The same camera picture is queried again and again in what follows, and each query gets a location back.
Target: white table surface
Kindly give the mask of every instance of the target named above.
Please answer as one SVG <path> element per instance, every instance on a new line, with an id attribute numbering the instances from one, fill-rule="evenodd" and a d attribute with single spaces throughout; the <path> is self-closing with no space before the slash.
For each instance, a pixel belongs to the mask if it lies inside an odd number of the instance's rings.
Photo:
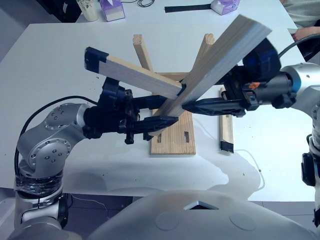
<path id="1" fill-rule="evenodd" d="M 287 31 L 289 25 L 273 26 L 268 36 L 278 51 L 293 42 Z M 138 65 L 132 37 L 143 34 L 156 72 L 187 72 L 203 35 L 213 33 L 217 39 L 227 26 L 183 21 L 137 24 L 127 20 L 30 25 L 0 63 L 0 187 L 14 186 L 14 149 L 22 125 L 35 110 L 69 95 L 98 99 L 104 78 L 97 79 L 98 74 L 84 69 L 86 47 Z M 303 58 L 293 48 L 281 61 L 291 65 Z M 132 89 L 135 97 L 150 94 L 122 85 Z M 219 87 L 212 87 L 202 97 L 216 97 L 218 90 Z M 49 111 L 36 117 L 31 127 L 39 124 Z M 314 200 L 314 190 L 301 181 L 300 172 L 302 153 L 308 151 L 305 139 L 312 127 L 305 114 L 261 106 L 243 118 L 234 118 L 234 155 L 224 155 L 219 150 L 218 117 L 194 114 L 193 119 L 197 152 L 194 156 L 150 156 L 149 143 L 141 135 L 135 137 L 134 145 L 125 145 L 125 135 L 117 133 L 83 140 L 66 161 L 64 191 L 146 196 L 157 191 L 194 189 L 222 191 L 251 201 Z"/>
<path id="2" fill-rule="evenodd" d="M 95 6 L 99 13 L 99 18 L 95 22 L 105 22 L 105 17 L 98 0 Z M 241 0 L 237 11 L 219 15 L 213 10 L 182 11 L 165 13 L 166 6 L 188 6 L 197 4 L 208 4 L 211 0 L 155 0 L 150 7 L 139 7 L 137 3 L 123 3 L 125 19 L 118 22 L 136 23 L 162 23 L 162 24 L 219 24 L 228 26 L 238 14 L 257 20 L 269 28 L 296 29 L 296 25 L 289 17 L 280 0 Z M 77 23 L 91 24 L 83 14 Z"/>

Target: wooden plank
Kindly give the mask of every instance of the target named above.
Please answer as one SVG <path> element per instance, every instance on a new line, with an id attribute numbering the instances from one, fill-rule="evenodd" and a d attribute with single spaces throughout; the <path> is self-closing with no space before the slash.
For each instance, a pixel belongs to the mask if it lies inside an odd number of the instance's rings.
<path id="1" fill-rule="evenodd" d="M 211 46 L 214 44 L 215 38 L 212 33 L 207 33 L 204 35 L 204 38 L 202 40 L 200 49 L 198 51 L 198 54 L 195 58 L 195 61 L 193 63 L 192 69 L 195 68 L 195 66 L 199 63 L 200 59 L 205 55 L 205 53 L 211 48 Z"/>
<path id="2" fill-rule="evenodd" d="M 220 96 L 225 91 L 224 87 L 220 88 Z M 220 129 L 220 148 L 223 151 L 233 153 L 234 152 L 234 130 L 232 123 L 232 115 L 220 115 L 219 116 L 219 129 Z"/>
<path id="3" fill-rule="evenodd" d="M 86 49 L 85 68 L 172 100 L 177 98 L 177 94 L 182 89 L 179 82 L 92 47 Z"/>
<path id="4" fill-rule="evenodd" d="M 184 79 L 189 74 L 189 72 L 157 72 L 157 74 L 179 82 Z"/>
<path id="5" fill-rule="evenodd" d="M 155 115 L 180 116 L 183 104 L 201 97 L 270 32 L 266 26 L 239 15 L 183 79 L 186 89 L 175 100 L 167 99 Z M 161 132 L 149 134 L 157 136 Z"/>
<path id="6" fill-rule="evenodd" d="M 143 68 L 152 70 L 147 47 L 142 35 L 133 36 L 133 46 Z M 169 76 L 180 76 L 181 73 L 166 73 Z M 194 155 L 196 154 L 195 134 L 192 114 L 185 112 L 179 117 L 179 121 L 167 127 L 160 136 L 150 141 L 151 155 Z"/>
<path id="7" fill-rule="evenodd" d="M 141 34 L 133 35 L 133 47 L 135 49 L 136 55 L 139 58 L 141 67 L 153 72 L 154 70 L 151 65 L 149 54 L 147 52 L 147 48 Z"/>
<path id="8" fill-rule="evenodd" d="M 196 154 L 192 113 L 185 111 L 179 121 L 151 139 L 151 155 Z"/>

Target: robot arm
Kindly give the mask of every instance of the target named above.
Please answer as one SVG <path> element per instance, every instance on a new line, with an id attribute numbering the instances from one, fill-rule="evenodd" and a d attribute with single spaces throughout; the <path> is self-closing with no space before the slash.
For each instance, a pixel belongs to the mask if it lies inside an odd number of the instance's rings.
<path id="1" fill-rule="evenodd" d="M 320 121 L 317 121 L 320 120 L 320 66 L 305 63 L 280 71 L 278 54 L 268 40 L 262 41 L 243 63 L 244 66 L 235 66 L 217 83 L 224 85 L 226 99 L 202 99 L 182 107 L 196 114 L 242 117 L 245 110 L 254 111 L 260 105 L 271 104 L 277 109 L 292 107 L 312 117 L 310 152 L 303 155 L 302 179 L 316 189 L 315 213 L 319 216 L 315 223 L 320 224 Z M 162 96 L 133 98 L 131 90 L 107 77 L 97 106 L 63 104 L 38 126 L 26 131 L 17 144 L 22 160 L 16 176 L 16 230 L 11 239 L 34 228 L 40 231 L 50 226 L 60 231 L 67 223 L 68 207 L 61 180 L 66 158 L 78 142 L 117 132 L 126 134 L 125 143 L 133 144 L 134 134 L 155 132 L 178 120 L 155 116 L 139 121 L 140 109 L 157 109 L 165 100 Z"/>
<path id="2" fill-rule="evenodd" d="M 17 143 L 22 160 L 15 178 L 17 231 L 30 231 L 28 223 L 40 224 L 43 228 L 53 226 L 52 219 L 63 228 L 68 221 L 67 200 L 62 194 L 63 168 L 73 147 L 85 138 L 97 139 L 109 132 L 126 134 L 125 142 L 133 144 L 134 134 L 174 124 L 177 117 L 139 119 L 140 109 L 157 109 L 165 100 L 158 95 L 133 98 L 131 90 L 107 78 L 96 106 L 62 104 L 43 122 L 22 134 Z"/>

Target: black cable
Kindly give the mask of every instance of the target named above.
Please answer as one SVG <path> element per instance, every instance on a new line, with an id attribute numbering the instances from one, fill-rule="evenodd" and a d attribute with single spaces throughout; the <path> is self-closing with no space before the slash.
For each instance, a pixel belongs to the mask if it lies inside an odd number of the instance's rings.
<path id="1" fill-rule="evenodd" d="M 66 96 L 66 97 L 63 97 L 63 98 L 60 98 L 60 99 L 57 99 L 55 101 L 52 101 L 50 103 L 48 103 L 47 105 L 44 105 L 43 107 L 39 108 L 37 111 L 35 111 L 29 118 L 28 120 L 25 122 L 25 124 L 23 125 L 23 128 L 20 132 L 20 136 L 22 134 L 25 133 L 25 131 L 27 130 L 27 127 L 28 125 L 30 124 L 30 122 L 32 121 L 32 119 L 35 118 L 35 116 L 37 116 L 39 113 L 41 113 L 43 110 L 45 110 L 46 108 L 56 104 L 56 103 L 59 103 L 59 102 L 62 102 L 62 101 L 65 101 L 65 100 L 68 100 L 68 99 L 83 99 L 89 103 L 92 103 L 94 105 L 97 105 L 98 103 L 85 97 L 85 96 Z M 14 173 L 16 176 L 19 176 L 20 175 L 20 171 L 19 171 L 19 151 L 17 148 L 15 148 L 15 153 L 14 153 Z"/>
<path id="2" fill-rule="evenodd" d="M 317 38 L 320 38 L 320 34 L 313 34 L 313 35 L 310 35 L 310 36 L 306 36 L 298 41 L 295 41 L 294 43 L 290 44 L 289 46 L 287 46 L 282 52 L 279 53 L 279 58 L 281 58 L 286 52 L 288 52 L 291 48 L 293 48 L 294 46 L 298 45 L 298 44 L 301 44 L 307 40 L 310 40 L 310 39 L 317 39 Z"/>
<path id="3" fill-rule="evenodd" d="M 131 4 L 131 3 L 137 2 L 137 4 L 138 4 L 139 7 L 147 8 L 147 7 L 150 7 L 152 4 L 154 4 L 154 2 L 155 2 L 155 0 L 149 0 L 148 3 L 145 3 L 145 4 L 144 4 L 144 1 L 145 1 L 145 0 L 122 1 L 122 3 L 124 3 L 124 4 Z"/>
<path id="4" fill-rule="evenodd" d="M 135 3 L 138 0 L 134 0 L 134 1 L 122 1 L 123 4 L 132 4 Z"/>

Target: tissue box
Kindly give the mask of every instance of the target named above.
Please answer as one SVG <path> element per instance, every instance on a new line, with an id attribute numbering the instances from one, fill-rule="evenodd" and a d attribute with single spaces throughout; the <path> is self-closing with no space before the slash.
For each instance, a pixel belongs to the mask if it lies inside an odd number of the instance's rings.
<path id="1" fill-rule="evenodd" d="M 223 15 L 230 13 L 238 8 L 240 0 L 214 0 L 211 8 L 218 14 Z"/>
<path id="2" fill-rule="evenodd" d="M 100 5 L 107 22 L 126 17 L 121 0 L 100 0 Z"/>

